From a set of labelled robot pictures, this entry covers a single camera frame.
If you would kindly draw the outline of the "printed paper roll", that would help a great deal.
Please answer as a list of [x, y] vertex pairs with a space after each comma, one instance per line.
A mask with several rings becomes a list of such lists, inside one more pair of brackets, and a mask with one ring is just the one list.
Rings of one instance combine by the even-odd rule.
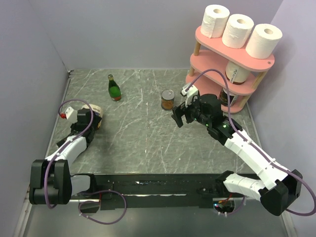
[[93, 127], [95, 130], [98, 130], [102, 123], [103, 109], [100, 106], [94, 104], [89, 104], [89, 106], [94, 112]]

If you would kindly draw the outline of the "white paper towel roll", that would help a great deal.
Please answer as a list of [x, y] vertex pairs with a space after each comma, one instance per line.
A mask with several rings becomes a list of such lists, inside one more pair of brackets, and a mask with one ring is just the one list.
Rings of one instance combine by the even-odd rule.
[[245, 50], [255, 59], [267, 59], [282, 38], [282, 31], [271, 24], [255, 26]]
[[254, 21], [250, 17], [243, 14], [231, 15], [223, 32], [223, 44], [230, 48], [242, 48], [253, 27]]
[[230, 11], [218, 4], [205, 8], [200, 32], [208, 38], [220, 38], [223, 35]]

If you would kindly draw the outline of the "cream paper roll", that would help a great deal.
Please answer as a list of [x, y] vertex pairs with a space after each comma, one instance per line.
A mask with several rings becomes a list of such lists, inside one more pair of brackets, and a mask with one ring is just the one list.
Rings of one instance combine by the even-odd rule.
[[250, 71], [235, 64], [232, 61], [227, 63], [225, 69], [226, 77], [233, 84], [243, 84], [250, 75]]

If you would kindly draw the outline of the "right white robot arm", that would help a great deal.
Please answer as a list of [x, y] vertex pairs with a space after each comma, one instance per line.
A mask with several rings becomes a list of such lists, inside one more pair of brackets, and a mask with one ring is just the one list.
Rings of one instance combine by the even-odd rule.
[[289, 171], [268, 156], [247, 132], [233, 119], [223, 115], [221, 103], [214, 94], [195, 95], [190, 104], [182, 103], [173, 109], [172, 118], [178, 127], [196, 121], [204, 125], [208, 134], [238, 155], [258, 176], [257, 180], [226, 171], [216, 184], [222, 197], [238, 193], [261, 202], [264, 208], [280, 216], [300, 195], [302, 175]]

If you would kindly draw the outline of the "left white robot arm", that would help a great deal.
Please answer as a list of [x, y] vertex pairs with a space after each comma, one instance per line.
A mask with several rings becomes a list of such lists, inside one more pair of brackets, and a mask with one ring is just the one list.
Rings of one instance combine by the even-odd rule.
[[103, 112], [98, 106], [68, 107], [65, 118], [72, 121], [71, 132], [57, 142], [58, 150], [45, 159], [32, 163], [29, 200], [31, 204], [67, 204], [71, 196], [80, 193], [86, 198], [97, 195], [98, 186], [92, 175], [70, 175], [70, 166], [84, 152], [100, 128]]

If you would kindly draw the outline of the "black paper roll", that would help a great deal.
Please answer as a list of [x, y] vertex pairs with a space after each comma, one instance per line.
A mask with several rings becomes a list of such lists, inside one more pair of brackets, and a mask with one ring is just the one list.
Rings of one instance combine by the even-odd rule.
[[238, 99], [238, 95], [233, 94], [231, 92], [229, 92], [229, 94], [227, 93], [227, 90], [225, 88], [222, 88], [219, 95], [218, 95], [218, 99], [221, 102], [221, 105], [223, 106], [232, 106], [235, 101]]

